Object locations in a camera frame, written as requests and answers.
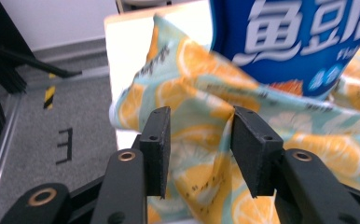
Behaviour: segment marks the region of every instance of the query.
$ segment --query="crinkled plastic packaging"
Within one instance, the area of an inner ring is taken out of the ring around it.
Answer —
[[[360,48],[360,0],[211,0],[213,50],[257,81],[325,99]]]

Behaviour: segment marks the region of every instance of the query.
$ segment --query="floor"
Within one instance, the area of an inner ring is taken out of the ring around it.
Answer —
[[[26,93],[9,95],[0,87],[7,115],[0,138],[0,219],[28,189],[59,182],[72,191],[102,176],[117,150],[108,118],[111,94],[105,51],[52,64],[83,73],[49,79],[48,73],[23,66],[18,71],[28,83]],[[51,109],[43,106],[47,87],[55,88]],[[70,147],[61,145],[69,141]]]

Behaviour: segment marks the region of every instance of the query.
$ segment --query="snack bag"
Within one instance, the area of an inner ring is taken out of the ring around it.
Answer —
[[[211,0],[213,50],[275,89],[324,100],[360,48],[360,0]]]
[[[149,223],[279,223],[274,197],[253,199],[229,149],[234,105],[256,111],[284,140],[318,155],[360,189],[360,112],[259,84],[154,17],[148,60],[115,105],[118,129],[142,131],[156,108],[171,110],[166,198],[148,198]]]

